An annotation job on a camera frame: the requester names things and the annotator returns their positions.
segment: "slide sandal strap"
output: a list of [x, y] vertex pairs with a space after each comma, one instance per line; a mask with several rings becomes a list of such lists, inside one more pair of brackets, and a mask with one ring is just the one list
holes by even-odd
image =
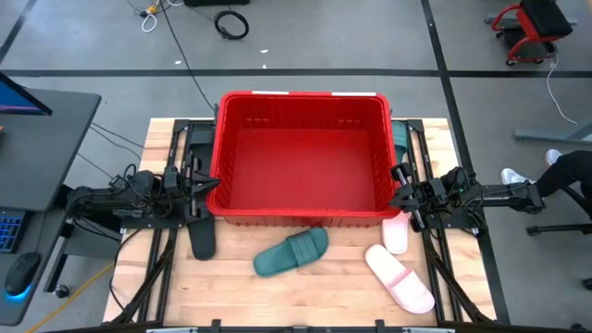
[[310, 264], [318, 259], [318, 250], [313, 236], [308, 231], [286, 238], [290, 244], [298, 266]]

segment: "green slipper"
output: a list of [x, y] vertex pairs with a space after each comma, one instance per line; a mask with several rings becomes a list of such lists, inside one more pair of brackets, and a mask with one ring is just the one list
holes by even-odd
[[392, 122], [392, 135], [395, 140], [395, 155], [397, 164], [402, 163], [403, 156], [407, 153], [407, 129], [405, 124], [399, 121]]
[[323, 228], [311, 228], [289, 236], [280, 244], [255, 256], [255, 273], [267, 278], [310, 264], [325, 254], [328, 245], [329, 237]]

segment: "white sneaker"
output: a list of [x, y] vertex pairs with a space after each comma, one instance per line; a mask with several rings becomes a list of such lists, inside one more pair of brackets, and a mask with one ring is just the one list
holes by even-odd
[[550, 167], [551, 165], [557, 162], [557, 159], [563, 155], [562, 152], [558, 151], [557, 149], [549, 149], [545, 153], [545, 162], [547, 162], [547, 166]]
[[505, 169], [501, 170], [501, 174], [499, 176], [501, 177], [501, 183], [504, 185], [525, 182], [527, 180], [531, 184], [534, 183], [534, 181], [532, 179], [528, 179], [528, 178], [520, 175], [516, 171], [514, 171], [510, 168], [507, 168], [507, 167]]

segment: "pink slipper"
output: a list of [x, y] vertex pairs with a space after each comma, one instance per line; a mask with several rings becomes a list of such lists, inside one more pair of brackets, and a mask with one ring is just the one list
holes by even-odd
[[412, 269], [403, 266], [382, 245], [372, 245], [365, 259], [401, 308], [412, 314], [425, 314], [434, 307], [434, 296]]
[[382, 220], [382, 242], [390, 253], [407, 252], [407, 228], [411, 213], [400, 212], [397, 216]]

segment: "person's leg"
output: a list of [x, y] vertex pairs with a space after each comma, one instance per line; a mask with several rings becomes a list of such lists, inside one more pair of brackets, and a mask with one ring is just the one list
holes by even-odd
[[541, 197], [547, 197], [578, 180], [582, 182], [583, 191], [587, 192], [585, 197], [590, 199], [592, 152], [576, 151], [560, 156], [536, 182], [536, 188]]

